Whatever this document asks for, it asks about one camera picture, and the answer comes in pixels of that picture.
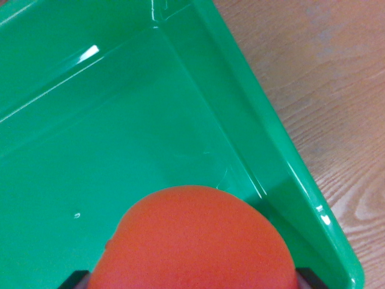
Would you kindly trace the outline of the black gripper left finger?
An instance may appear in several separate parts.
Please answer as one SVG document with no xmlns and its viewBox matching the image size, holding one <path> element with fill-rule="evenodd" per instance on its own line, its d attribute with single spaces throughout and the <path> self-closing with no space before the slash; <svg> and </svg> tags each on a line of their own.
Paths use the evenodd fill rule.
<svg viewBox="0 0 385 289">
<path fill-rule="evenodd" d="M 90 280 L 90 272 L 88 270 L 74 271 L 58 289 L 86 289 Z"/>
</svg>

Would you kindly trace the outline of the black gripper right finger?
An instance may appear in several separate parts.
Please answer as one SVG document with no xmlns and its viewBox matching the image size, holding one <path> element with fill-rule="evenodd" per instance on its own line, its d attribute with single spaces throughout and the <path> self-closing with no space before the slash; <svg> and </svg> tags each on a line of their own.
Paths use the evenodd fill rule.
<svg viewBox="0 0 385 289">
<path fill-rule="evenodd" d="M 296 274 L 299 289 L 328 289 L 327 285 L 310 268 L 296 268 Z"/>
</svg>

